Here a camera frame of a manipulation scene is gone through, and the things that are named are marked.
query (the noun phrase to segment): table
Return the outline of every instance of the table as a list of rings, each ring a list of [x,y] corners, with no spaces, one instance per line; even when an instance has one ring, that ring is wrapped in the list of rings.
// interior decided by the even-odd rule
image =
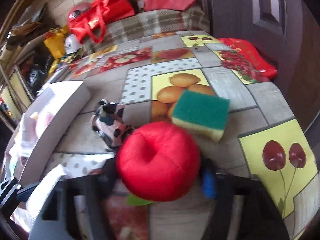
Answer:
[[[106,146],[90,124],[100,99],[125,104],[124,121],[135,127],[169,121],[172,104],[159,102],[158,92],[172,86],[174,75],[189,73],[197,81],[193,90],[230,99],[221,141],[214,144],[194,135],[201,152],[230,174],[258,177],[282,213],[290,238],[299,238],[320,207],[313,153],[273,83],[244,79],[221,66],[220,51],[230,50],[206,32],[180,31],[128,41],[77,62],[66,80],[84,80],[92,98],[61,139],[44,174],[60,163],[77,176],[102,166]],[[128,193],[118,181],[114,196],[104,204],[113,211],[110,220],[116,234],[129,227],[137,239],[200,239],[214,206],[198,181],[183,198],[148,207],[125,207]]]

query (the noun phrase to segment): green leaf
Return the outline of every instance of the green leaf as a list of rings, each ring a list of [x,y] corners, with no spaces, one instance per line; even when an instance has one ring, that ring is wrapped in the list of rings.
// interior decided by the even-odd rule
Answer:
[[[195,43],[195,44],[193,44],[193,47],[195,48],[195,50],[198,50],[199,49],[199,44]]]
[[[251,80],[251,77],[247,76],[247,75],[244,75],[242,76],[242,78],[246,81],[250,81]]]
[[[282,213],[283,213],[283,210],[284,210],[284,201],[283,201],[282,198],[280,198],[280,201],[279,201],[279,203],[277,205],[277,209],[278,209],[280,215],[282,216]]]
[[[145,206],[151,203],[153,203],[153,201],[139,198],[133,194],[130,194],[129,196],[127,196],[127,205],[130,205],[130,206]]]

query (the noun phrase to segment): towel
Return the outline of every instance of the towel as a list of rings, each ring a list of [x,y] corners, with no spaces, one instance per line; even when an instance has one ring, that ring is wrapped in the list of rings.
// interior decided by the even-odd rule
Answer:
[[[42,206],[47,200],[49,194],[56,186],[57,182],[61,179],[71,178],[68,171],[60,164],[51,170],[40,182],[40,184],[34,189],[30,198],[26,202],[26,208],[29,214],[30,224],[34,225],[38,214],[41,211]]]

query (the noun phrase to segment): green scouring pad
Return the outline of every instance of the green scouring pad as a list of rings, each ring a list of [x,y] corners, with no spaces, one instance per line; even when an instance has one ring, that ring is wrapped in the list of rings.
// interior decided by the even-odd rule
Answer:
[[[227,123],[230,100],[185,90],[172,113],[172,122],[218,142]]]

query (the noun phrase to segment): cardboard box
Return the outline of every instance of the cardboard box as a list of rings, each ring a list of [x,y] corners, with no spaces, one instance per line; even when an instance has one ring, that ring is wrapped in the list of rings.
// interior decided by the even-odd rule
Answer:
[[[48,108],[48,105],[55,107],[54,113],[52,113],[55,116],[38,138],[25,166],[19,161],[17,162],[13,175],[19,180],[20,184],[26,186],[41,179],[50,155],[90,97],[83,81],[64,81],[50,84],[30,105],[25,113],[26,116],[31,116],[34,112],[41,113],[45,108]],[[18,131],[19,126],[13,133],[5,150],[7,178],[12,176],[9,169],[11,160],[9,151],[15,144]]]

